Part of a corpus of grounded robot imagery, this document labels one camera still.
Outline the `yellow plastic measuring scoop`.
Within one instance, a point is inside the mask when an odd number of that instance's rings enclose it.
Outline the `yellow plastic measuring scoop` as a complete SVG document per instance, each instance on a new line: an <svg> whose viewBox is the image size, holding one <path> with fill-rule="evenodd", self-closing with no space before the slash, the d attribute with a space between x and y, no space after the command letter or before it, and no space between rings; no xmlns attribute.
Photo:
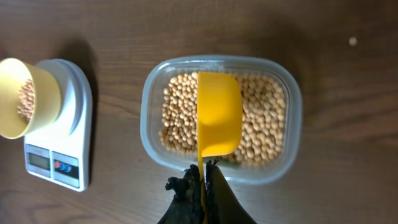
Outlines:
<svg viewBox="0 0 398 224"><path fill-rule="evenodd" d="M199 72L197 78L197 160L201 206L205 203L203 158L228 155L241 140L243 109L237 81L227 73Z"/></svg>

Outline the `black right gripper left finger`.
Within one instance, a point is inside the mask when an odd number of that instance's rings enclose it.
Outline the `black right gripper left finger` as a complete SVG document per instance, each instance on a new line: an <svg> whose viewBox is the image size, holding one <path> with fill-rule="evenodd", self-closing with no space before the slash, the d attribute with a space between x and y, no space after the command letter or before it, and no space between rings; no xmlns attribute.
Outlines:
<svg viewBox="0 0 398 224"><path fill-rule="evenodd" d="M169 177L166 190L174 197L158 224L202 224L204 209L201 205L201 180L199 168L192 164L184 170L182 178Z"/></svg>

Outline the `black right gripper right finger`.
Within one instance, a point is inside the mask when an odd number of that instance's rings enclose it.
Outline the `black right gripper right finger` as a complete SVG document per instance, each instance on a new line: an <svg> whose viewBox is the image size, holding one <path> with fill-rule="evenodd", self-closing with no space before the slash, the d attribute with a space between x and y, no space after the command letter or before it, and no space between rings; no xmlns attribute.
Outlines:
<svg viewBox="0 0 398 224"><path fill-rule="evenodd" d="M218 160L206 163L206 211L210 224L256 224L231 190Z"/></svg>

